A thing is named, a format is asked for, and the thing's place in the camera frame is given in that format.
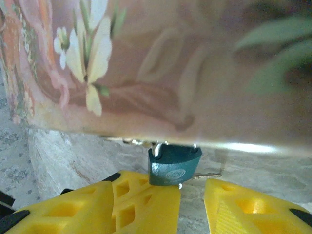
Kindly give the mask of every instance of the patterned carpet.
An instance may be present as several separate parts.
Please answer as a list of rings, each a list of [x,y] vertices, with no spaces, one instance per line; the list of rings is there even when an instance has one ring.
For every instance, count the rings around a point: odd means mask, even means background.
[[[9,114],[0,77],[0,191],[16,199],[14,208],[40,200],[28,151],[25,129],[15,125]]]

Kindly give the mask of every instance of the green leaf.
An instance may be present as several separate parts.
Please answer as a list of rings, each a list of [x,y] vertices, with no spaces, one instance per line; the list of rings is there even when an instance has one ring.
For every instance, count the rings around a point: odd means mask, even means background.
[[[312,18],[293,16],[262,24],[239,41],[235,49],[262,43],[287,43],[311,35]]]
[[[97,91],[103,96],[109,96],[109,88],[106,85],[93,84]]]
[[[84,23],[84,27],[86,29],[86,32],[90,33],[89,13],[88,13],[87,7],[84,4],[83,0],[80,0],[80,9],[81,9],[82,19],[83,19],[83,23]]]
[[[16,7],[16,5],[14,3],[11,4],[11,8],[15,12],[15,14],[19,17],[19,13],[18,13],[17,7]]]
[[[87,64],[89,64],[89,58],[90,58],[90,53],[91,53],[91,46],[92,46],[92,38],[88,37],[87,41],[86,41],[86,62]]]
[[[86,49],[86,37],[82,39],[82,49],[83,49],[83,60],[85,69],[88,68],[88,57],[87,57],[87,49]]]
[[[65,33],[63,33],[63,32],[62,32],[62,39],[63,39],[63,44],[62,44],[63,49],[64,49],[64,50],[68,50],[69,44],[70,44],[69,38],[68,38],[68,36],[67,36]]]
[[[0,0],[0,8],[1,8],[1,11],[6,14],[6,6],[5,6],[5,3],[4,3],[4,0]]]
[[[115,37],[121,30],[124,20],[126,18],[127,9],[123,9],[119,13],[118,7],[115,8],[115,13],[112,21],[111,38]]]
[[[284,74],[292,68],[312,62],[312,40],[296,43],[283,50],[276,58],[256,73],[246,91],[256,94],[292,90],[284,81]]]
[[[77,15],[76,15],[75,9],[73,9],[73,18],[74,18],[74,30],[75,30],[76,35],[78,35],[78,33],[77,33]]]

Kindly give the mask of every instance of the floral painted box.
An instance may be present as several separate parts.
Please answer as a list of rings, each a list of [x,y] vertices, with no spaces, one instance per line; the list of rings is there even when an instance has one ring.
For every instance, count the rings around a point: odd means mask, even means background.
[[[302,0],[0,0],[11,115],[33,127],[310,155]]]

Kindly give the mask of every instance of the teal padlock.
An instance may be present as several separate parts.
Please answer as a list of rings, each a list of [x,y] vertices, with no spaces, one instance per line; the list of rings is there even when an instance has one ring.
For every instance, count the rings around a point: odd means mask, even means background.
[[[197,147],[166,144],[148,153],[150,184],[156,186],[178,185],[191,179],[202,155]]]

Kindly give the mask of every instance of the white flower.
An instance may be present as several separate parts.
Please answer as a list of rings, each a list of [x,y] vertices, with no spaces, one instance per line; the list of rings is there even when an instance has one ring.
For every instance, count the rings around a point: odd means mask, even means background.
[[[96,116],[102,114],[102,106],[98,91],[93,83],[104,76],[108,69],[108,61],[112,52],[110,29],[110,19],[104,17],[99,23],[99,27],[93,38],[89,60],[86,64],[83,41],[87,37],[84,24],[82,21],[79,21],[77,23],[77,35],[73,29],[69,37],[70,46],[66,52],[67,66],[81,83],[87,84],[87,109],[94,112]]]
[[[66,51],[65,48],[68,46],[68,38],[66,28],[57,28],[57,36],[54,39],[54,50],[60,55],[59,63],[61,68],[64,70],[66,66]]]
[[[90,21],[89,27],[91,30],[94,30],[101,19],[103,18],[108,0],[91,0],[91,12],[90,12]]]

